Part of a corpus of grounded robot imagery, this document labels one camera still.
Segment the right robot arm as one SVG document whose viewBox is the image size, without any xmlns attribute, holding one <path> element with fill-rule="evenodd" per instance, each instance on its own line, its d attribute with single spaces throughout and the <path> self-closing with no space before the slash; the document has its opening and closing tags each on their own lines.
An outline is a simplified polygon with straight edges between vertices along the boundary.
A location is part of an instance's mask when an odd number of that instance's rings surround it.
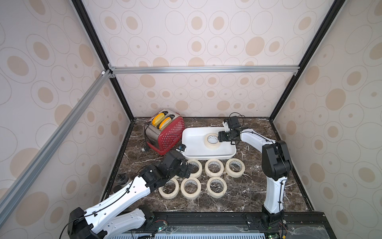
<svg viewBox="0 0 382 239">
<path fill-rule="evenodd" d="M 243 141 L 262 154 L 262 170 L 267 177 L 267 190 L 261 224 L 267 229 L 276 226 L 283 220 L 285 184 L 293 169 L 286 142 L 269 139 L 241 125 L 237 116 L 224 119 L 223 127 L 224 130 L 218 133 L 219 142 Z"/>
</svg>

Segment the masking tape roll three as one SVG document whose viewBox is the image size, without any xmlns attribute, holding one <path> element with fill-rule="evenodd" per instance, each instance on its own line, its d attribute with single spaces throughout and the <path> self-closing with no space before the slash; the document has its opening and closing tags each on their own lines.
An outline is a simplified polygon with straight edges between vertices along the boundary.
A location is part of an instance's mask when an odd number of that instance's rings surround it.
<svg viewBox="0 0 382 239">
<path fill-rule="evenodd" d="M 218 159 L 210 159 L 205 163 L 205 173 L 208 177 L 221 177 L 224 173 L 224 165 Z"/>
</svg>

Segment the masking tape roll four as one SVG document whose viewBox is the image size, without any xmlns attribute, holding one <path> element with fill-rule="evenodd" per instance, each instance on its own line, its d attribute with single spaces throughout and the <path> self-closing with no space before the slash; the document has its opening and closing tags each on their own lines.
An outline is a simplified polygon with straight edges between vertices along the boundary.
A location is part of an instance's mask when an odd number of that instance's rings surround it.
<svg viewBox="0 0 382 239">
<path fill-rule="evenodd" d="M 245 165 L 241 160 L 237 158 L 231 158 L 225 165 L 225 171 L 230 177 L 239 178 L 245 172 Z"/>
</svg>

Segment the masking tape roll one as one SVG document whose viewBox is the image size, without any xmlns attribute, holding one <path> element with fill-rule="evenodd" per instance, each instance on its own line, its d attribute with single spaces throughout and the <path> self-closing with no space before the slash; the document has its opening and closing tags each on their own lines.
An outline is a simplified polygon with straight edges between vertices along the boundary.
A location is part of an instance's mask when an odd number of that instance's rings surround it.
<svg viewBox="0 0 382 239">
<path fill-rule="evenodd" d="M 175 198 L 180 191 L 180 185 L 177 179 L 170 179 L 164 186 L 159 188 L 160 195 L 166 199 L 171 200 Z"/>
</svg>

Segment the white plastic storage box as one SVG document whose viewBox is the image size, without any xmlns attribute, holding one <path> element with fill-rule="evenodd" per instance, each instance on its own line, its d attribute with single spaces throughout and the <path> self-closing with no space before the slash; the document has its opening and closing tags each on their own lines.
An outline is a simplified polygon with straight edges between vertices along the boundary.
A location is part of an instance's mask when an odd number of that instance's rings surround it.
<svg viewBox="0 0 382 239">
<path fill-rule="evenodd" d="M 224 131 L 223 127 L 189 127 L 183 131 L 182 144 L 186 145 L 183 155 L 186 159 L 210 160 L 231 159 L 236 154 L 236 146 L 230 142 L 221 142 L 216 150 L 208 149 L 205 144 L 205 136 L 209 133 L 218 134 Z"/>
</svg>

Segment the masking tape roll seven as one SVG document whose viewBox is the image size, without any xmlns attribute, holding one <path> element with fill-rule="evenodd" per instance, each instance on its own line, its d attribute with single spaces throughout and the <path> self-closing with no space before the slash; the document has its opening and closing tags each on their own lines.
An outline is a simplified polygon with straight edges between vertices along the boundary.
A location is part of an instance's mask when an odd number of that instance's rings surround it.
<svg viewBox="0 0 382 239">
<path fill-rule="evenodd" d="M 205 136 L 204 144 L 208 149 L 216 150 L 220 147 L 221 142 L 218 139 L 218 134 L 209 133 Z"/>
</svg>

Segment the masking tape roll two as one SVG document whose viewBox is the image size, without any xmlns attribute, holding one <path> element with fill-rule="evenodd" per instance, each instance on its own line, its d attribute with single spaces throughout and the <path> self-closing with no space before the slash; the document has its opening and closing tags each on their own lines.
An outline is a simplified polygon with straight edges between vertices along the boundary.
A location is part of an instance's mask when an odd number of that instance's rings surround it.
<svg viewBox="0 0 382 239">
<path fill-rule="evenodd" d="M 221 198 L 227 191 L 227 184 L 221 177 L 212 177 L 207 182 L 207 193 L 213 198 Z"/>
</svg>

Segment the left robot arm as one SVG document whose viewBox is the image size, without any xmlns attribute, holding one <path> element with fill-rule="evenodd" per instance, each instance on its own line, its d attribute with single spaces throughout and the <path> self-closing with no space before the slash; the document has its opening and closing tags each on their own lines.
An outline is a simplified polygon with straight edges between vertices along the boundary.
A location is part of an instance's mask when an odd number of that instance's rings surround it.
<svg viewBox="0 0 382 239">
<path fill-rule="evenodd" d="M 147 206 L 127 214 L 123 211 L 175 176 L 189 178 L 193 169 L 180 152 L 170 150 L 162 161 L 144 166 L 130 183 L 104 201 L 85 210 L 74 209 L 64 230 L 71 239 L 110 239 L 151 224 L 154 215 Z"/>
</svg>

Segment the masking tape roll six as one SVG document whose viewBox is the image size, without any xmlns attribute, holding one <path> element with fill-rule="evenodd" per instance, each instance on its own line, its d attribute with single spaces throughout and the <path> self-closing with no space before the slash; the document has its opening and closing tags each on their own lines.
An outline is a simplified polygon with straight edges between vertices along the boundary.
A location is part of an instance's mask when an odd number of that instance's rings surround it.
<svg viewBox="0 0 382 239">
<path fill-rule="evenodd" d="M 195 177 L 184 179 L 181 183 L 181 193 L 186 199 L 189 200 L 196 199 L 200 195 L 201 189 L 201 183 Z"/>
</svg>

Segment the masking tape roll five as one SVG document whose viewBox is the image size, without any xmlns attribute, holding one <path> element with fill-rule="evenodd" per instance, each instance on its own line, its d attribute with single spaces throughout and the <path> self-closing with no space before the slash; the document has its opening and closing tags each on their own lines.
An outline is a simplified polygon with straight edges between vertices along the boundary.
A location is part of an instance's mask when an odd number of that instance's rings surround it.
<svg viewBox="0 0 382 239">
<path fill-rule="evenodd" d="M 190 176 L 194 178 L 199 178 L 203 172 L 202 164 L 195 159 L 188 160 L 188 164 L 193 166 Z"/>
</svg>

